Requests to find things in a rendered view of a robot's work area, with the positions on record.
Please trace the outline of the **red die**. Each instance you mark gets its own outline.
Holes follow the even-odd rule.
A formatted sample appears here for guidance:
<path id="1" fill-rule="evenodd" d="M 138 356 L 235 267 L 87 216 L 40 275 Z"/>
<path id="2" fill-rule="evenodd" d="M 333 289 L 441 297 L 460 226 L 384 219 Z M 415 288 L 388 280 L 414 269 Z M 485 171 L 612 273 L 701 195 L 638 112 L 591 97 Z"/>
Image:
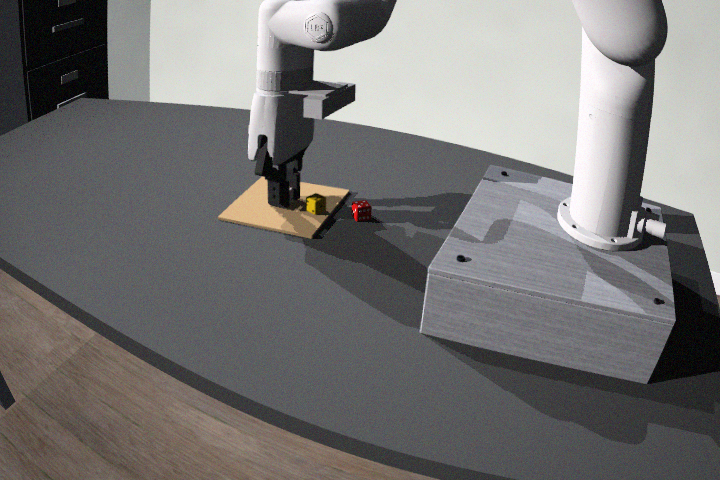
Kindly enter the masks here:
<path id="1" fill-rule="evenodd" d="M 370 220 L 371 219 L 370 204 L 366 200 L 352 202 L 352 216 L 357 222 Z"/>

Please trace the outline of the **tan square mat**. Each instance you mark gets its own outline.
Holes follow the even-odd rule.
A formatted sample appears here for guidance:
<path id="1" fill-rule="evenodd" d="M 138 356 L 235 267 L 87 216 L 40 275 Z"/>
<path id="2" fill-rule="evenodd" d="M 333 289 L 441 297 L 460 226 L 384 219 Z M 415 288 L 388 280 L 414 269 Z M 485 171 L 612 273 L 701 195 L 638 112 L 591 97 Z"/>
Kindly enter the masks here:
<path id="1" fill-rule="evenodd" d="M 268 204 L 267 189 L 262 176 L 218 220 L 312 239 L 349 194 L 346 189 L 300 182 L 300 198 L 284 209 Z M 326 197 L 326 211 L 317 215 L 306 211 L 306 197 L 315 193 Z"/>

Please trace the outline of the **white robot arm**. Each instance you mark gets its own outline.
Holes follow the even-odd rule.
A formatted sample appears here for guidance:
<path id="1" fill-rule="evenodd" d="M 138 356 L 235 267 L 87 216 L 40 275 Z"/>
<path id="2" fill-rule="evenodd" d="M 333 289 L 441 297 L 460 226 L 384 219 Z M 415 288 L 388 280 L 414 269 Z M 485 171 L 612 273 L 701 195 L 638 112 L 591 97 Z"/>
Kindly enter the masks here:
<path id="1" fill-rule="evenodd" d="M 354 102 L 356 84 L 313 80 L 314 50 L 377 36 L 396 1 L 263 1 L 257 88 L 308 95 L 307 118 L 324 119 Z M 572 196 L 560 203 L 558 221 L 588 246 L 630 250 L 644 232 L 663 239 L 666 228 L 660 215 L 641 207 L 640 193 L 667 17 L 662 0 L 572 3 L 582 24 L 581 90 Z"/>

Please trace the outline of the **yellow die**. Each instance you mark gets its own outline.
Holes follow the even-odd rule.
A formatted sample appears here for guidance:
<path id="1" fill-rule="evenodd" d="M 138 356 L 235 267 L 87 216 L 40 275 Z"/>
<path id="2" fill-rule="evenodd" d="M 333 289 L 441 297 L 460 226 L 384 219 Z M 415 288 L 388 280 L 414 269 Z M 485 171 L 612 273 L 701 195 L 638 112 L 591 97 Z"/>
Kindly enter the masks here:
<path id="1" fill-rule="evenodd" d="M 306 211 L 314 215 L 326 211 L 326 197 L 318 193 L 306 197 Z"/>

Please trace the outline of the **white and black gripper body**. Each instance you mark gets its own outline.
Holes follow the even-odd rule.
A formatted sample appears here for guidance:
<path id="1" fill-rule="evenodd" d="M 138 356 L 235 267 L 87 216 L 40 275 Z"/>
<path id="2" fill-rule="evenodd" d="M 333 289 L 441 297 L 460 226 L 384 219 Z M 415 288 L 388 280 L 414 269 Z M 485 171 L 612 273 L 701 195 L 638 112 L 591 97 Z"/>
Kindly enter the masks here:
<path id="1" fill-rule="evenodd" d="M 303 118 L 303 98 L 307 96 L 257 88 L 249 124 L 250 161 L 257 160 L 262 135 L 268 138 L 273 165 L 282 164 L 312 142 L 314 118 Z"/>

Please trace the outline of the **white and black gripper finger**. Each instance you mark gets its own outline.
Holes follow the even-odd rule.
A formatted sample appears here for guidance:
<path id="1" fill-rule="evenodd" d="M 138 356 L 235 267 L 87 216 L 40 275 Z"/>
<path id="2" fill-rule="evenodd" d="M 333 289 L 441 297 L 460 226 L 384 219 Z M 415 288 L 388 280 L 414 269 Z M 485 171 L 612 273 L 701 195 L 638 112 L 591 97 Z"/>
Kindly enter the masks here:
<path id="1" fill-rule="evenodd" d="M 307 146 L 308 147 L 308 146 Z M 293 188 L 293 199 L 300 198 L 300 171 L 302 169 L 302 158 L 307 147 L 287 161 L 286 180 L 289 181 L 289 187 Z M 295 159 L 294 159 L 295 157 Z M 298 172 L 299 171 L 299 172 Z"/>
<path id="2" fill-rule="evenodd" d="M 254 173 L 259 176 L 268 176 L 265 177 L 268 187 L 268 204 L 287 209 L 289 207 L 289 181 L 286 180 L 286 161 L 277 165 L 278 170 L 274 168 L 267 147 L 268 138 L 266 135 L 262 135 Z"/>

